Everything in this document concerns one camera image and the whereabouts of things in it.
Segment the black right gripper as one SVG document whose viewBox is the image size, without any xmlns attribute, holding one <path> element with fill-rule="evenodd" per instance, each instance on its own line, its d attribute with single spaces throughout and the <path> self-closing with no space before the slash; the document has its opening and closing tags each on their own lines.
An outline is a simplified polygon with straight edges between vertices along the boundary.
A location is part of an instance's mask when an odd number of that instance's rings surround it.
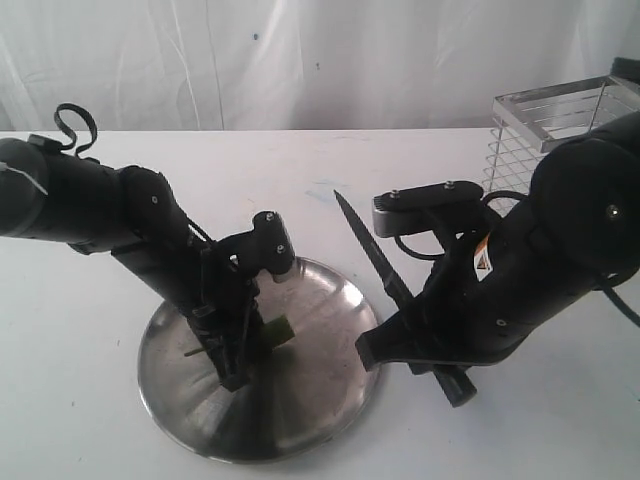
<svg viewBox="0 0 640 480">
<path fill-rule="evenodd" d="M 423 292 L 355 342 L 366 371 L 405 363 L 413 375 L 461 377 L 496 364 L 540 326 L 537 229 L 481 229 L 444 244 Z"/>
</svg>

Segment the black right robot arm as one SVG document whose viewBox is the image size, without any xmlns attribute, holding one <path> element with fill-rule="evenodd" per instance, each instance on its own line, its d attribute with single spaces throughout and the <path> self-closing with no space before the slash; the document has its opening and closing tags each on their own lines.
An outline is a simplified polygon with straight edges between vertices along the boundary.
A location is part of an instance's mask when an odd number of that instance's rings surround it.
<svg viewBox="0 0 640 480">
<path fill-rule="evenodd" d="M 639 116 L 548 153 L 505 215 L 469 181 L 387 192 L 355 233 L 398 311 L 362 334 L 366 368 L 488 366 L 589 292 L 639 268 Z M 422 291 L 404 291 L 377 238 L 432 232 L 442 245 Z"/>
</svg>

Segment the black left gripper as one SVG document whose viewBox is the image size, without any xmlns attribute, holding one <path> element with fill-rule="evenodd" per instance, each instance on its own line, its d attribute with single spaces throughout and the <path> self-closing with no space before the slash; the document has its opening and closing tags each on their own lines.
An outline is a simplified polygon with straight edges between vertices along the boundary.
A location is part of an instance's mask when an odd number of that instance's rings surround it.
<svg viewBox="0 0 640 480">
<path fill-rule="evenodd" d="M 231 260 L 247 238 L 236 234 L 210 242 L 195 234 L 169 236 L 186 289 L 179 309 L 228 391 L 247 385 L 247 366 L 265 356 L 264 322 L 253 300 L 257 289 L 248 271 Z"/>
</svg>

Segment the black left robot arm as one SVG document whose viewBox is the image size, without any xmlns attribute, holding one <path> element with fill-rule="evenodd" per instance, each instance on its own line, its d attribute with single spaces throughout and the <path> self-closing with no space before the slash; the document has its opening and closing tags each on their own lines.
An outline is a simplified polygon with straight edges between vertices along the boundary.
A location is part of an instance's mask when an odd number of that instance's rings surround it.
<svg viewBox="0 0 640 480">
<path fill-rule="evenodd" d="M 110 253 L 187 319 L 224 388 L 247 385 L 250 331 L 260 323 L 254 281 L 181 209 L 162 174 L 56 146 L 37 135 L 2 140 L 2 236 Z"/>
</svg>

